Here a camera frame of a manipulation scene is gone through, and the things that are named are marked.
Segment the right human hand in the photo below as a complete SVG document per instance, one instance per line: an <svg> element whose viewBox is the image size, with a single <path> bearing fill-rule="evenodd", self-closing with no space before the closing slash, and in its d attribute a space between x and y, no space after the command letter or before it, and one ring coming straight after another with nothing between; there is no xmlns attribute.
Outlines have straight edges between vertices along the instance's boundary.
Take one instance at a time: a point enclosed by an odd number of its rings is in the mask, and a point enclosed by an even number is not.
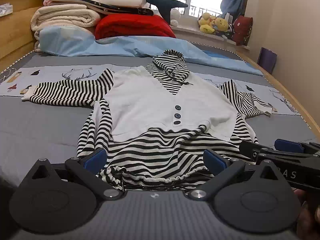
<svg viewBox="0 0 320 240"><path fill-rule="evenodd" d="M300 239L319 239L319 198L312 199L303 190L295 189L295 195L301 203L297 219L296 234Z"/></svg>

